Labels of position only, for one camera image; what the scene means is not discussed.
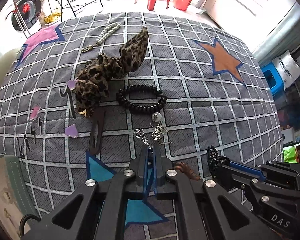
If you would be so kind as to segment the leopard print scrunchie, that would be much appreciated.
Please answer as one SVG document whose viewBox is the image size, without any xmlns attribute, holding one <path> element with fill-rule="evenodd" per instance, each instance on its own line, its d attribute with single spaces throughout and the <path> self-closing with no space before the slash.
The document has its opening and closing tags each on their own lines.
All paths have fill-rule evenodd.
<svg viewBox="0 0 300 240">
<path fill-rule="evenodd" d="M 74 93 L 78 113 L 91 117 L 101 99 L 109 96 L 109 81 L 138 70 L 145 59 L 147 46 L 148 31 L 143 27 L 119 49 L 119 57 L 101 53 L 93 61 L 87 61 L 76 75 Z"/>
</svg>

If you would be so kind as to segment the red bucket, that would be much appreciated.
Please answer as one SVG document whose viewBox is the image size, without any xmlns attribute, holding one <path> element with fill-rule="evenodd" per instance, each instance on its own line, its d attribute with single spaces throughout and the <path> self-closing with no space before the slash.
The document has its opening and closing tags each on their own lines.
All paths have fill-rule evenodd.
<svg viewBox="0 0 300 240">
<path fill-rule="evenodd" d="M 175 9 L 186 11 L 191 2 L 192 0 L 173 0 L 173 6 Z"/>
</svg>

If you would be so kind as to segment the white washing machine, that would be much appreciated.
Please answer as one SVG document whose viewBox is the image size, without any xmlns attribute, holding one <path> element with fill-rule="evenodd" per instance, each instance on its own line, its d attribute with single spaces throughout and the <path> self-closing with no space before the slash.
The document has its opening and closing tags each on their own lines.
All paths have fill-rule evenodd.
<svg viewBox="0 0 300 240">
<path fill-rule="evenodd" d="M 12 28 L 26 38 L 40 29 L 39 16 L 42 10 L 40 0 L 12 0 L 11 8 L 5 18 Z"/>
</svg>

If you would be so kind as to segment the blue plastic stool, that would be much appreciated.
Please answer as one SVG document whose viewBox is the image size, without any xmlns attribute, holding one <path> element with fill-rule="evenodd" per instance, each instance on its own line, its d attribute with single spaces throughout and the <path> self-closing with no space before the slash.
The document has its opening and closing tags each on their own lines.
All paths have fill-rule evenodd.
<svg viewBox="0 0 300 240">
<path fill-rule="evenodd" d="M 266 78 L 272 96 L 275 97 L 279 95 L 284 90 L 284 83 L 279 75 L 279 72 L 275 68 L 274 64 L 271 62 L 266 66 L 262 67 L 262 72 Z"/>
</svg>

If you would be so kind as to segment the white shopping bag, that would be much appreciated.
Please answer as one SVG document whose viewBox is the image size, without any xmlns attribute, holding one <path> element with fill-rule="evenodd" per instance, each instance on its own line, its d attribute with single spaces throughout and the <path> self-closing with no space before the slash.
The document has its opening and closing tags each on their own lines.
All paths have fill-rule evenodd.
<svg viewBox="0 0 300 240">
<path fill-rule="evenodd" d="M 300 67 L 288 50 L 273 59 L 272 63 L 283 81 L 284 89 L 289 88 L 300 76 Z"/>
</svg>

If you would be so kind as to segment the purple heart hair clip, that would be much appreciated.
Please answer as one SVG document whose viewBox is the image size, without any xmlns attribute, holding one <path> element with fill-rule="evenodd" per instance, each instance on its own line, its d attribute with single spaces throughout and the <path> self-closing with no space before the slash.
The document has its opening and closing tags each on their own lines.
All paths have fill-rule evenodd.
<svg viewBox="0 0 300 240">
<path fill-rule="evenodd" d="M 78 137 L 78 130 L 76 128 L 76 125 L 70 125 L 65 129 L 65 135 L 67 137 L 71 137 L 71 138 L 77 138 Z"/>
</svg>

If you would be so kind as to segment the dark brown hair clip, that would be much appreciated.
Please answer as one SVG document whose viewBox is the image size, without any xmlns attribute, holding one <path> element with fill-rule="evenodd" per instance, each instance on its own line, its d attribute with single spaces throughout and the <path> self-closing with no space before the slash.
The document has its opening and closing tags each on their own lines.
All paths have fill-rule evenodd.
<svg viewBox="0 0 300 240">
<path fill-rule="evenodd" d="M 101 153 L 102 133 L 104 128 L 105 109 L 97 107 L 92 117 L 92 126 L 89 138 L 89 152 L 91 155 Z"/>
</svg>

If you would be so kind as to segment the beige sofa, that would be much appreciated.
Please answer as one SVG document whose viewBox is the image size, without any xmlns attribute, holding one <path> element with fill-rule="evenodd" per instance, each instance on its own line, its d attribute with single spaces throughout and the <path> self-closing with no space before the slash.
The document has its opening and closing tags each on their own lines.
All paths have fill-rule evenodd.
<svg viewBox="0 0 300 240">
<path fill-rule="evenodd" d="M 7 72 L 10 70 L 12 63 L 17 58 L 17 54 L 19 53 L 19 48 L 12 49 L 0 57 L 0 88 L 4 81 L 4 78 Z"/>
</svg>

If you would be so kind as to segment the white cabinet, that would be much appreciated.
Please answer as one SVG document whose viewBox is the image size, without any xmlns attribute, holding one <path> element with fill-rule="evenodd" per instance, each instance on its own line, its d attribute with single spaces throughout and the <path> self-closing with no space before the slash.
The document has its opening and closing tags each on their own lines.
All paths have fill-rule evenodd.
<svg viewBox="0 0 300 240">
<path fill-rule="evenodd" d="M 300 5 L 296 0 L 206 0 L 204 9 L 227 33 L 254 50 Z"/>
</svg>

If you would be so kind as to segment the green snack bag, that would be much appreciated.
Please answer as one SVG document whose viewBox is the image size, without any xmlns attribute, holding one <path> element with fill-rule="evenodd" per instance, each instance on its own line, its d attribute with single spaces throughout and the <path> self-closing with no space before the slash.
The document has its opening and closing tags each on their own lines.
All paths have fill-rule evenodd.
<svg viewBox="0 0 300 240">
<path fill-rule="evenodd" d="M 285 147 L 283 149 L 283 158 L 285 163 L 298 163 L 295 147 L 294 146 Z"/>
</svg>

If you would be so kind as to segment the white jewelry tray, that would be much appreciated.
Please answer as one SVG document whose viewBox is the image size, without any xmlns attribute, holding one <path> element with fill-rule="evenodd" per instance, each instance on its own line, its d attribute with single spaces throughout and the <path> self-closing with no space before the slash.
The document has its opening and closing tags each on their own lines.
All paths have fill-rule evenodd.
<svg viewBox="0 0 300 240">
<path fill-rule="evenodd" d="M 24 170 L 18 157 L 0 156 L 0 235 L 4 239 L 21 239 L 19 224 L 23 216 L 38 215 Z"/>
</svg>

